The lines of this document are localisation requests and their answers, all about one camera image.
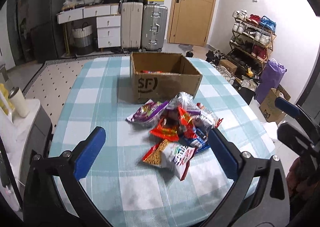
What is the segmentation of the purple snack bag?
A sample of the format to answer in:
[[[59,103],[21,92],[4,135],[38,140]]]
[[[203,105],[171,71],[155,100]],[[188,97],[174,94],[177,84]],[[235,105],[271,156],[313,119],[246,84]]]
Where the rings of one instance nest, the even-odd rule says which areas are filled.
[[[126,118],[127,122],[151,128],[157,125],[169,101],[159,102],[149,99],[139,109]]]

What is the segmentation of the white tumbler cup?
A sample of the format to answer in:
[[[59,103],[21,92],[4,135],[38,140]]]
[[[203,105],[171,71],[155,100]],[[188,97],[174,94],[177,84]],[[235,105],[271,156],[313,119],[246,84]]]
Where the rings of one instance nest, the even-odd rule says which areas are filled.
[[[13,88],[8,96],[10,102],[14,105],[16,112],[20,117],[26,118],[29,114],[29,108],[27,102],[22,94],[22,91],[19,87]]]

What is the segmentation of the silver aluminium suitcase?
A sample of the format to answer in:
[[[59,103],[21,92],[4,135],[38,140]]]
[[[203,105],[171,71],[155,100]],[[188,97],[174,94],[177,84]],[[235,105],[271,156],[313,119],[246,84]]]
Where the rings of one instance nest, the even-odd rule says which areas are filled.
[[[162,51],[167,16],[168,8],[166,6],[144,5],[141,34],[142,51]]]

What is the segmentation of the brown SF cardboard box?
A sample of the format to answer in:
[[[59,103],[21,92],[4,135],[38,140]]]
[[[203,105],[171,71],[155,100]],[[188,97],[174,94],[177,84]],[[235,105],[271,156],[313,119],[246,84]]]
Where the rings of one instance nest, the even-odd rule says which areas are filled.
[[[133,52],[129,74],[117,82],[118,100],[132,104],[171,100],[179,92],[196,96],[202,74],[180,53]]]

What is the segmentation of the dark grey refrigerator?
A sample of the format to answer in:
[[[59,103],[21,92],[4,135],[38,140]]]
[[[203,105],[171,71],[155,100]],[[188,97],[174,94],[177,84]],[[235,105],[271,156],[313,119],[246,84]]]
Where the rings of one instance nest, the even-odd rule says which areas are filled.
[[[7,0],[9,44],[16,65],[45,63],[65,53],[62,26],[57,22],[65,0]]]

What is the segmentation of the beige suitcase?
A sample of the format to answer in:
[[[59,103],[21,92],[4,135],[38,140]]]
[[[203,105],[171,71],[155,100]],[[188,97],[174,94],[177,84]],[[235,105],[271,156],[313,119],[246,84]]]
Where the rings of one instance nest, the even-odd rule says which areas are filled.
[[[143,3],[124,2],[121,5],[121,47],[139,49],[141,46]]]

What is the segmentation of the cardboard box with cat face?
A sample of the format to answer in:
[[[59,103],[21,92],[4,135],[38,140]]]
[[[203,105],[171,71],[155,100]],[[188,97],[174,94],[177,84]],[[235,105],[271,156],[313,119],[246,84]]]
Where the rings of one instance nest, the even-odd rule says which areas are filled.
[[[282,97],[289,101],[291,96],[279,85],[278,88],[271,88],[260,105],[259,109],[267,122],[275,122],[277,125],[285,117],[285,113],[275,106],[276,98]]]

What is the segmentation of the blue white checkered tablecloth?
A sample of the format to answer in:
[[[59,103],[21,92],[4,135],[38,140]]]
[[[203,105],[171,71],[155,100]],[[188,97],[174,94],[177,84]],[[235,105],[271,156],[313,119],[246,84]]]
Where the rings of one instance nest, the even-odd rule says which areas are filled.
[[[157,140],[127,122],[138,106],[131,98],[129,57],[64,64],[59,83],[68,89],[50,156],[72,150],[97,126],[106,141],[81,181],[114,226],[190,226],[206,219],[232,185],[211,150],[191,159],[185,180],[142,157]]]

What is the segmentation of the small brown floor box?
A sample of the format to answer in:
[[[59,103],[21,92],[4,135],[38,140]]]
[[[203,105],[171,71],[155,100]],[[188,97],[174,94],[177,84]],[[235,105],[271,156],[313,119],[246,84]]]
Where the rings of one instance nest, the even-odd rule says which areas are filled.
[[[233,64],[232,62],[230,62],[227,59],[221,59],[219,61],[219,65],[224,66],[232,75],[235,74],[235,72],[238,68],[235,64]]]

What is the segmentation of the blue cookie bag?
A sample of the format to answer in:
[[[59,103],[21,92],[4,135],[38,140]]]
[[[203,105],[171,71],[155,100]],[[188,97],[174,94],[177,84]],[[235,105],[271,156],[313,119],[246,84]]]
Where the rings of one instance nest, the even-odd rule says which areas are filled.
[[[181,137],[179,143],[189,147],[196,148],[195,154],[203,153],[210,148],[207,141],[207,136],[199,128],[196,129],[196,138],[187,139],[186,137]]]

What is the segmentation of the woven laundry basket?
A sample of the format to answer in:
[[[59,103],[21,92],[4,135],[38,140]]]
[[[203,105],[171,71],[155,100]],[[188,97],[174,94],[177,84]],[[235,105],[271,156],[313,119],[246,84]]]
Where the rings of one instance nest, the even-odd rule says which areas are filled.
[[[72,29],[72,36],[77,49],[77,55],[84,56],[93,52],[92,25],[84,22],[81,27]]]

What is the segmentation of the wooden door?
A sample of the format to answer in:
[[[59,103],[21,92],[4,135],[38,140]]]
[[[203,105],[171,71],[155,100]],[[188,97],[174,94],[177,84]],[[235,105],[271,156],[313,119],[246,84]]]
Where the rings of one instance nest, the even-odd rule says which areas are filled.
[[[169,43],[205,46],[216,0],[172,0],[167,38]]]

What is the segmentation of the wooden shoe rack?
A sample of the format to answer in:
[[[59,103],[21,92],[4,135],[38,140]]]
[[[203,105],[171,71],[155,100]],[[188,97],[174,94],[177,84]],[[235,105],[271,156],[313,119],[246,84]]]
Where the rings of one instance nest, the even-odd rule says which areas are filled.
[[[235,10],[232,17],[231,51],[226,57],[240,74],[258,77],[273,52],[276,23],[267,16],[248,15],[246,10]]]

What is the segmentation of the white drawer desk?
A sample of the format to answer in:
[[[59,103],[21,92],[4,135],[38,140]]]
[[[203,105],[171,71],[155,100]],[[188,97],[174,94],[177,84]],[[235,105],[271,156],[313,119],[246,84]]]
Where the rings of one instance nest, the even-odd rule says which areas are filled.
[[[67,23],[88,18],[95,18],[98,48],[119,48],[121,32],[121,15],[119,4],[103,4],[86,6],[78,9],[62,11],[57,14],[58,24],[63,25],[66,53],[70,54]]]

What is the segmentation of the red orange cookie bag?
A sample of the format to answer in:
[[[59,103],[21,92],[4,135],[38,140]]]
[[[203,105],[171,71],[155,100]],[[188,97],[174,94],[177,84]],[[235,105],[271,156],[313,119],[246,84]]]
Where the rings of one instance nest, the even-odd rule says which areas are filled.
[[[178,142],[181,138],[196,138],[193,118],[181,106],[178,106],[174,110],[165,111],[165,115],[161,116],[158,124],[150,133],[153,136],[171,142]]]

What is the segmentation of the white red pretzel bag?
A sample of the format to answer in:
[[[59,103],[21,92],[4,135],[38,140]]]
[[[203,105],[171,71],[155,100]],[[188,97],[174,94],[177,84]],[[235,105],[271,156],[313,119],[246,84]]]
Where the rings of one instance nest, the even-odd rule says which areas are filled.
[[[183,181],[188,173],[190,161],[196,154],[197,148],[185,146],[166,139],[155,144],[142,158],[142,162],[158,167],[167,168]]]

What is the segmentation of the white side cabinet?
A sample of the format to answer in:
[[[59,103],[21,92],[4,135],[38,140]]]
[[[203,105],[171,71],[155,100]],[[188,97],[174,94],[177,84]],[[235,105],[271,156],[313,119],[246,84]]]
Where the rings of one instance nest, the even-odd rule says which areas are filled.
[[[27,99],[25,118],[1,110],[1,195],[10,208],[22,211],[25,183],[35,154],[48,155],[52,122],[40,100]]]

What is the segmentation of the silver white snack bag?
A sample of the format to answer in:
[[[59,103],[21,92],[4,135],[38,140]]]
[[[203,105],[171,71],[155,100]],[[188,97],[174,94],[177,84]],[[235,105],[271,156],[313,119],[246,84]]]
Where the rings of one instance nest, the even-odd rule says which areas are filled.
[[[199,115],[201,113],[199,107],[193,103],[193,96],[184,91],[179,92],[167,105],[168,110],[175,110],[178,107],[181,107],[190,115]]]

